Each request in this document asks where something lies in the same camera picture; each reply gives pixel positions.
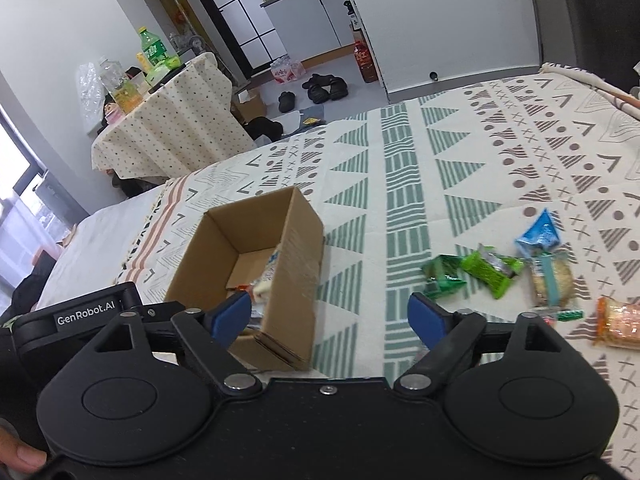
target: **polka dot tablecloth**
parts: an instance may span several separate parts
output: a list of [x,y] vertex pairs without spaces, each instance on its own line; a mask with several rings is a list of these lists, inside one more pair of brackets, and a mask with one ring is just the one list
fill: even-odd
[[255,147],[229,111],[231,81],[206,52],[92,145],[94,170],[183,176]]

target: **patterned bedspread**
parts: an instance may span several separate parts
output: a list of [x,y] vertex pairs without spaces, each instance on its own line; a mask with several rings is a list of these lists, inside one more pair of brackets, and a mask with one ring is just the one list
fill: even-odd
[[[639,184],[636,119],[557,73],[497,80],[359,114],[173,181],[118,281],[161,301],[204,211],[298,186],[326,234],[313,368],[393,381],[420,350],[406,320],[409,295],[424,287],[420,265],[479,242],[516,254],[513,239],[548,208],[586,311],[558,331],[617,393],[605,458],[636,478],[640,352],[592,341],[597,297],[640,296]],[[442,304],[514,320],[533,293],[524,276],[495,301],[469,279]]]

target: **white sheet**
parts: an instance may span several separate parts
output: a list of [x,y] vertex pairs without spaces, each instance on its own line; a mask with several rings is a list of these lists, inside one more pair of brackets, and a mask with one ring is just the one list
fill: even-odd
[[164,186],[156,187],[82,221],[56,262],[36,310],[113,285],[124,256],[163,192]]

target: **human hand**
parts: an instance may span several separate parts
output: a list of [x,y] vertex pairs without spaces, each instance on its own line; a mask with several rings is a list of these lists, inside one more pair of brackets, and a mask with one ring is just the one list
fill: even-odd
[[25,444],[0,426],[0,463],[21,473],[33,473],[46,461],[44,451]]

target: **green plastic bottle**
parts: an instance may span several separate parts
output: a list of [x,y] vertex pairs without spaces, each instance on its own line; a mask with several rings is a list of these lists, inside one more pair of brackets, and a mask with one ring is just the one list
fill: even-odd
[[158,36],[146,30],[146,27],[140,28],[138,34],[140,35],[140,40],[142,40],[142,52],[145,53],[149,63],[156,66],[169,58],[166,53],[166,47]]

